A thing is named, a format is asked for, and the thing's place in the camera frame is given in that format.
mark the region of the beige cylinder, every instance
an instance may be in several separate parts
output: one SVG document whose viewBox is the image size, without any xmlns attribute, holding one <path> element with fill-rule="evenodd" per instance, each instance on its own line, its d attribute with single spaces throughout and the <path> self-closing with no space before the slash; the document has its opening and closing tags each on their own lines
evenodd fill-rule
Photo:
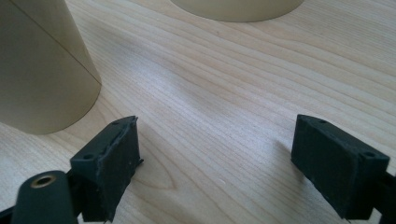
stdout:
<svg viewBox="0 0 396 224">
<path fill-rule="evenodd" d="M 172 0 L 197 16 L 216 21 L 265 21 L 293 11 L 304 0 Z"/>
<path fill-rule="evenodd" d="M 0 121 L 53 133 L 93 106 L 101 79 L 64 0 L 0 1 Z"/>
</svg>

